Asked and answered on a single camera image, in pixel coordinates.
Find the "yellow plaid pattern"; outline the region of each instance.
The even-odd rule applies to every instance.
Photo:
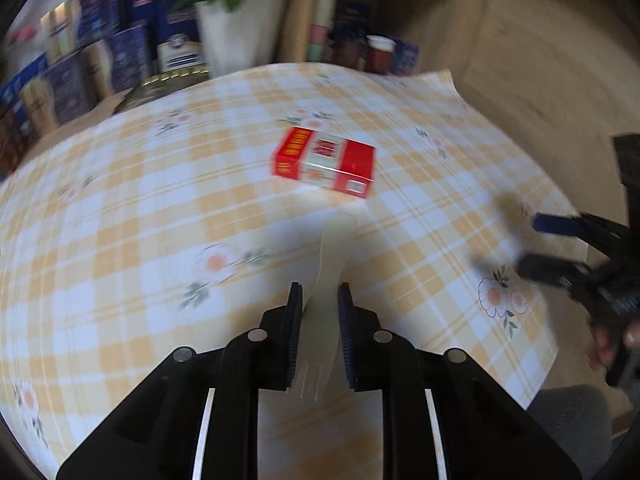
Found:
[[[376,146],[368,199],[270,175],[305,114]],[[30,458],[53,478],[171,350],[224,346],[292,281],[308,295],[336,210],[358,221],[356,304],[419,348],[467,350],[527,406],[556,345],[510,266],[527,246],[584,256],[529,227],[566,198],[448,73],[274,65],[112,117],[0,189],[0,410]],[[341,357],[320,402],[291,397],[260,398],[261,478],[380,476],[380,397],[347,391]]]

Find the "tablecloth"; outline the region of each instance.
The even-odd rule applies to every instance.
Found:
[[[375,146],[370,196],[271,176],[291,125]],[[529,226],[568,200],[447,72],[272,65],[114,116],[2,185],[0,412],[28,456],[53,478],[174,348],[224,346],[293,281],[307,297],[337,210],[358,221],[355,303],[418,348],[465,349],[526,407],[557,348],[512,265],[526,247],[584,257]],[[291,397],[260,395],[261,478],[380,478],[380,394],[336,366],[319,402]]]

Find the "brown cup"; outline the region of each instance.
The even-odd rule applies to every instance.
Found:
[[[383,36],[367,36],[369,55],[366,71],[374,74],[386,74],[396,49],[396,42]]]
[[[346,68],[356,68],[360,57],[358,40],[341,41],[334,47],[334,63]]]

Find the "red and white box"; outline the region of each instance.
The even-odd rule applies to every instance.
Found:
[[[271,171],[364,198],[373,184],[375,153],[368,144],[294,126],[273,154]]]

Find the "gray pants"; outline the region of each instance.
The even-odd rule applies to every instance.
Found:
[[[611,455],[611,418],[592,386],[541,390],[527,410],[590,480]]]

